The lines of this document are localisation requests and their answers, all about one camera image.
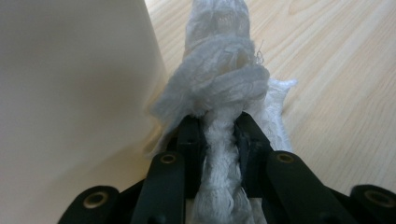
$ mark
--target wood grain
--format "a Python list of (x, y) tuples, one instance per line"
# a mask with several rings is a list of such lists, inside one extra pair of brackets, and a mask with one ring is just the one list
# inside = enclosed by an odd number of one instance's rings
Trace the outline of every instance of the wood grain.
[[(168, 74), (191, 1), (146, 0)], [(253, 1), (251, 38), (272, 77), (297, 78), (283, 119), (295, 153), (325, 185), (396, 191), (396, 2)]]

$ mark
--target light wood surface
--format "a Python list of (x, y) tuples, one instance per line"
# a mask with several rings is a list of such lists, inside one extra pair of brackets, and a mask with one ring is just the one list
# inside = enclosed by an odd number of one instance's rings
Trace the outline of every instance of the light wood surface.
[[(172, 75), (190, 0), (146, 0)], [(396, 191), (396, 2), (247, 0), (251, 38), (278, 79), (297, 78), (283, 119), (294, 152), (323, 183), (349, 194)]]

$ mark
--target fabric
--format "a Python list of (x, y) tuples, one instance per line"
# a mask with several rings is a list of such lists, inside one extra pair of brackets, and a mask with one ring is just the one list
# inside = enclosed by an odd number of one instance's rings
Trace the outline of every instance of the fabric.
[(163, 125), (153, 154), (163, 150), (185, 116), (203, 123), (209, 147), (190, 223), (265, 223), (260, 200), (249, 200), (241, 188), (233, 122), (242, 111), (252, 115), (274, 149), (291, 151), (281, 111), (295, 80), (269, 79), (257, 63), (249, 29), (244, 1), (194, 0), (183, 62), (151, 108)]

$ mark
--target wooden table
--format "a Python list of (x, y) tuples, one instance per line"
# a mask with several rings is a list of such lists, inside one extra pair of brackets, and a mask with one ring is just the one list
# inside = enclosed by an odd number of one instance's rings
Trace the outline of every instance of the wooden table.
[[(169, 76), (191, 1), (146, 0)], [(271, 76), (297, 78), (283, 120), (294, 152), (348, 194), (396, 191), (396, 2), (247, 0), (251, 38)]]

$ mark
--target beige wall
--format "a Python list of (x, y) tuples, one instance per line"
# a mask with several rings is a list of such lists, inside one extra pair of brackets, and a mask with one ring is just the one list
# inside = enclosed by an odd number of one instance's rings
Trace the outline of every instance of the beige wall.
[(0, 223), (55, 223), (144, 177), (164, 67), (143, 0), (2, 1)]

